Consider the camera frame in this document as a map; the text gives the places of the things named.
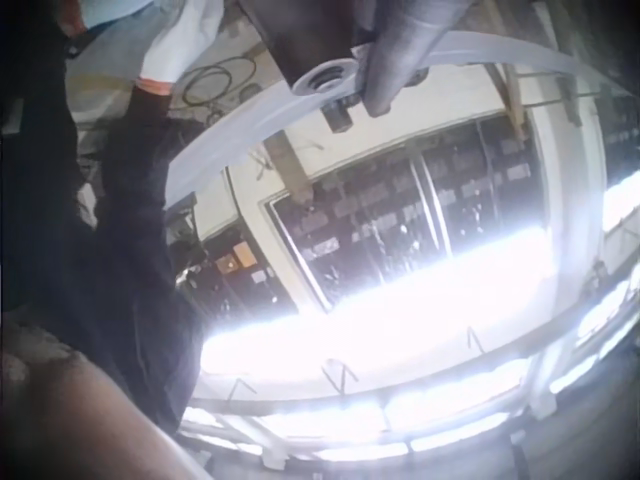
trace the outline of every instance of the person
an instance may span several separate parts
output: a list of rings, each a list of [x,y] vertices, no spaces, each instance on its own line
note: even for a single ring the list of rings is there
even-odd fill
[[[80,216],[84,179],[65,96],[64,32],[78,29],[61,25],[69,16],[52,11],[50,2],[31,0],[7,2],[0,30],[3,127],[19,117],[2,145],[2,324],[18,332],[3,338],[3,383],[31,381],[12,383],[11,372],[42,378],[20,374],[42,363],[20,358],[25,339],[33,348],[62,345],[74,352],[74,362],[82,359],[81,371],[106,373],[100,385],[114,382],[168,434],[177,430],[195,388],[205,331],[175,287],[164,226],[169,164],[155,150],[171,87],[213,43],[223,14],[222,0],[174,3],[126,113],[109,133],[95,229]],[[27,334],[34,331],[42,334]],[[22,387],[20,394],[31,388]],[[3,422],[12,413],[3,408]]]

